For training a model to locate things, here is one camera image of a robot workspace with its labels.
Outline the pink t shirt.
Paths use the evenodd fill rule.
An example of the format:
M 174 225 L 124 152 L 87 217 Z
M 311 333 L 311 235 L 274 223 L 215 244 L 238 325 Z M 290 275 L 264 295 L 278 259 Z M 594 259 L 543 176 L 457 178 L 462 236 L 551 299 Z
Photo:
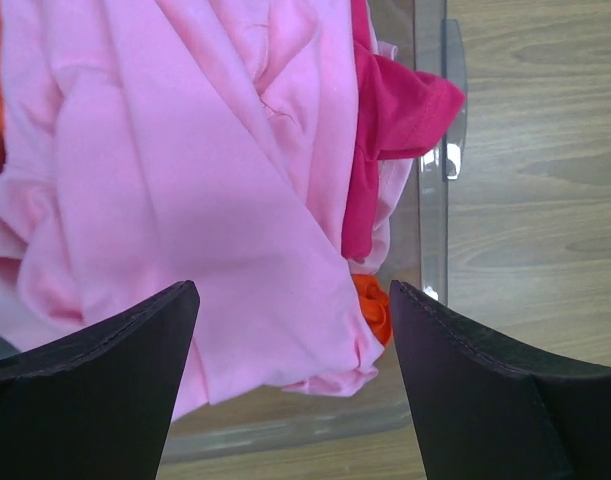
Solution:
M 0 88 L 0 337 L 30 350 L 190 280 L 176 416 L 376 377 L 341 254 L 349 2 L 1 1 Z

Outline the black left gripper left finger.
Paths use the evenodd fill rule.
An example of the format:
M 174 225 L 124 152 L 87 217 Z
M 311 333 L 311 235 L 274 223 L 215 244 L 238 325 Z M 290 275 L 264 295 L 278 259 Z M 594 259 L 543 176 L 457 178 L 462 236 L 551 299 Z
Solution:
M 0 360 L 0 479 L 156 477 L 199 310 L 178 282 Z

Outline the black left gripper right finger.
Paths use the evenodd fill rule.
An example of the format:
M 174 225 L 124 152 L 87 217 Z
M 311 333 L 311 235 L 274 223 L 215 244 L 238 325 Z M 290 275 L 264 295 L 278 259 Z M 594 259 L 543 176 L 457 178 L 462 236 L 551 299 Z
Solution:
M 430 479 L 611 479 L 611 367 L 511 338 L 395 281 L 396 353 Z

